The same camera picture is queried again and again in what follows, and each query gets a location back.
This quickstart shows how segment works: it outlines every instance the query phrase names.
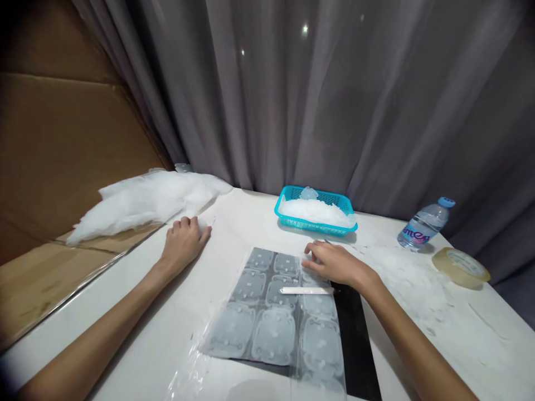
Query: bottle label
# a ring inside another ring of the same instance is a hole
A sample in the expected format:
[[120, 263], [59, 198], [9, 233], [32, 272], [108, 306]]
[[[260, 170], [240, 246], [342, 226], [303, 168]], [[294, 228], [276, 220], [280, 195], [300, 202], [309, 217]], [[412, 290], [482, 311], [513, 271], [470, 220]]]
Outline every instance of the bottle label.
[[414, 244], [428, 243], [428, 241], [433, 237], [433, 235], [426, 235], [425, 233], [422, 233], [425, 227], [421, 227], [421, 229], [419, 229], [419, 227], [417, 226], [420, 226], [420, 224], [416, 223], [413, 226], [412, 221], [409, 222], [402, 231], [403, 236]]

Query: black mat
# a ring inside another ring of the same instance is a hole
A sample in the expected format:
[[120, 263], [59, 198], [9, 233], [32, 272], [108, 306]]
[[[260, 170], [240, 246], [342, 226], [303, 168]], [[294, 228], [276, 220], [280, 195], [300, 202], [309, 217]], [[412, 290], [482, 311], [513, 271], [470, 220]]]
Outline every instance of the black mat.
[[[381, 401], [381, 392], [369, 345], [368, 328], [361, 296], [351, 287], [332, 283], [338, 312], [347, 394], [369, 401]], [[262, 362], [237, 360], [255, 368], [290, 376], [289, 366], [267, 365]]]

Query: right hand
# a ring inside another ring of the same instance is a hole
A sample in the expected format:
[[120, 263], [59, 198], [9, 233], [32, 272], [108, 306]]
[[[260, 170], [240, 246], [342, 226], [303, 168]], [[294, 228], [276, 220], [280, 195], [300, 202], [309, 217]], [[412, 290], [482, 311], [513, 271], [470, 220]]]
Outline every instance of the right hand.
[[312, 252], [312, 260], [301, 264], [331, 281], [347, 284], [358, 292], [381, 282], [379, 275], [364, 262], [355, 258], [343, 246], [314, 241], [305, 248]]

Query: hand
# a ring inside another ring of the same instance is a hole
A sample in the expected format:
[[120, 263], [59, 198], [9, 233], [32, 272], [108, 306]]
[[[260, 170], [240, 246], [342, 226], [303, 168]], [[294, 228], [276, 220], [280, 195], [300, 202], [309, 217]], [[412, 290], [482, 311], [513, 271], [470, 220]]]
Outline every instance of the hand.
[[312, 251], [312, 260], [301, 264], [331, 281], [347, 284], [362, 293], [368, 286], [380, 283], [375, 271], [364, 262], [355, 258], [343, 246], [314, 241], [305, 248], [305, 253]]
[[167, 230], [162, 256], [148, 275], [155, 278], [160, 286], [166, 286], [199, 255], [211, 232], [212, 227], [207, 227], [201, 235], [197, 217], [191, 220], [182, 217], [175, 221], [173, 228]]

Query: tape roll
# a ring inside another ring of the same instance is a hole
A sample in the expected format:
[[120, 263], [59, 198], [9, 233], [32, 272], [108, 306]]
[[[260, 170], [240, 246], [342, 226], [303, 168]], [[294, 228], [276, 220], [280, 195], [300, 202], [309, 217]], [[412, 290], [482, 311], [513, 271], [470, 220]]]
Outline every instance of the tape roll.
[[446, 273], [461, 287], [476, 288], [490, 280], [490, 273], [481, 263], [455, 248], [443, 248], [432, 261], [437, 270]]

